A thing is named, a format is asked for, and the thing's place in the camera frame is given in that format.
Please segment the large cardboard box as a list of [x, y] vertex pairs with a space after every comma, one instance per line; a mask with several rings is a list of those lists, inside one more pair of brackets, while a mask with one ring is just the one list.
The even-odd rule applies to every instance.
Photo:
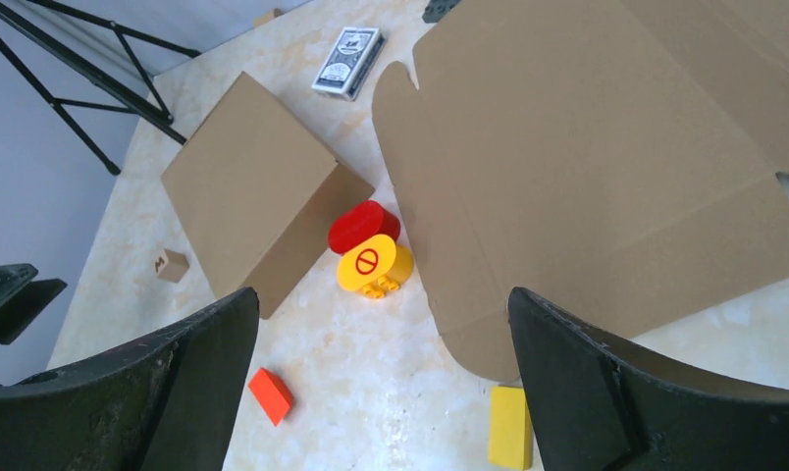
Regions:
[[450, 355], [525, 287], [630, 338], [789, 278], [789, 1], [464, 1], [372, 118]]

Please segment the yellow rectangular block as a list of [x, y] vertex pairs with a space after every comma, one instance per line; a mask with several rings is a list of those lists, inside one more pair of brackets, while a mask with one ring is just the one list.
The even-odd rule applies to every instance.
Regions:
[[525, 391], [515, 387], [492, 387], [489, 462], [513, 470], [527, 470], [532, 466], [532, 444], [532, 421]]

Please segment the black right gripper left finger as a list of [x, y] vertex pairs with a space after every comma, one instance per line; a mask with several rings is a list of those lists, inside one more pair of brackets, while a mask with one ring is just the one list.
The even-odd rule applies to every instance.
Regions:
[[242, 288], [83, 360], [0, 386], [0, 470], [219, 470], [259, 325]]

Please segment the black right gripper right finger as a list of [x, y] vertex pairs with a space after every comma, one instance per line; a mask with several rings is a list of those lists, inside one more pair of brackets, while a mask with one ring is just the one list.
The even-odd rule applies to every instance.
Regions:
[[548, 470], [789, 470], [789, 390], [719, 375], [527, 288], [509, 327]]

